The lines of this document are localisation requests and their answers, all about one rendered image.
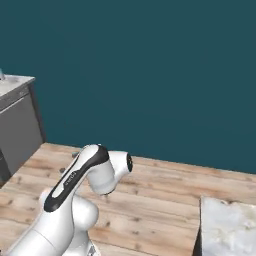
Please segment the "white marble dining counter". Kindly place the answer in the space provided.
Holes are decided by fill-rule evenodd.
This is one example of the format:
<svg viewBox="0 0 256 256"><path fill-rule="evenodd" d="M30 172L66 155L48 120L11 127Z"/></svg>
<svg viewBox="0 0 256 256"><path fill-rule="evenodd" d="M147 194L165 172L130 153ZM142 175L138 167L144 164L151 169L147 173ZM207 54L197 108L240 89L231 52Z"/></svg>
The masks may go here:
<svg viewBox="0 0 256 256"><path fill-rule="evenodd" d="M202 196L192 256L256 256L256 205Z"/></svg>

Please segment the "grey kitchen cabinet run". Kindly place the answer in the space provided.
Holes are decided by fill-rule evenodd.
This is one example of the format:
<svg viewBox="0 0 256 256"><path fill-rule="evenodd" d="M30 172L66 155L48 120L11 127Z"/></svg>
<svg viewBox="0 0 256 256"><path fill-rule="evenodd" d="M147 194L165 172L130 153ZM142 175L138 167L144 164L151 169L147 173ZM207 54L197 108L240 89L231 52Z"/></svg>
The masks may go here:
<svg viewBox="0 0 256 256"><path fill-rule="evenodd" d="M0 188L46 141L34 82L0 69Z"/></svg>

